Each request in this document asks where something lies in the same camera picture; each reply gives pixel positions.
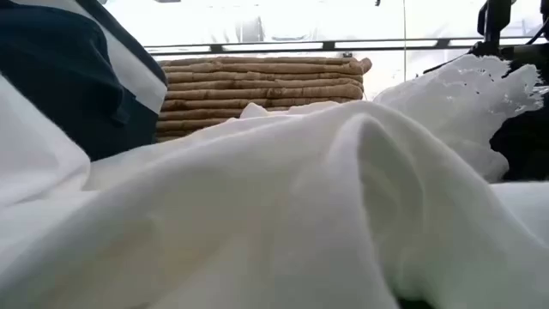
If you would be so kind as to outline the black garment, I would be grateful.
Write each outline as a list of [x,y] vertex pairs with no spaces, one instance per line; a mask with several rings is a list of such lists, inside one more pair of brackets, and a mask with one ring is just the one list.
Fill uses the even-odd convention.
[[543,106],[504,121],[490,140],[508,161],[504,182],[549,181],[549,92]]

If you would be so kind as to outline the white lace garment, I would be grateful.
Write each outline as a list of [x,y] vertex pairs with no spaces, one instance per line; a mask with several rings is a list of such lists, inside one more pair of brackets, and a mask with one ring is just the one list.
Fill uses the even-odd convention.
[[505,120],[542,107],[534,89],[539,81],[532,64],[513,70],[509,61],[494,56],[466,55],[387,88],[373,101],[422,124],[485,180],[497,183],[510,170],[510,160],[492,149],[490,140]]

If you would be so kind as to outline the plain white garment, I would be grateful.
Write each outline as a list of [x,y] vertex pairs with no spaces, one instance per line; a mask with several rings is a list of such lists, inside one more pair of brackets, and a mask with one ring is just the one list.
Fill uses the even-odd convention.
[[0,309],[549,309],[549,183],[385,106],[91,162],[0,77]]

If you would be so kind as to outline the woven wicker laundry basket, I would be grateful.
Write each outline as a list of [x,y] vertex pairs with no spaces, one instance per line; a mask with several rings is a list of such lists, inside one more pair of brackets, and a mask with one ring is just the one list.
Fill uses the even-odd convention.
[[156,124],[166,142],[238,118],[250,103],[270,112],[364,96],[369,58],[217,57],[165,60],[167,93]]

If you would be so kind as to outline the black light bar rail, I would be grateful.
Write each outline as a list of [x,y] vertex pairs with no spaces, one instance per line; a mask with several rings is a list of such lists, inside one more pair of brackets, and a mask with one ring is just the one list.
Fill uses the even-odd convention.
[[478,41],[480,41],[480,38],[473,37],[440,39],[368,39],[206,45],[152,45],[146,46],[145,49],[149,54],[154,56],[279,52],[423,51],[468,49]]

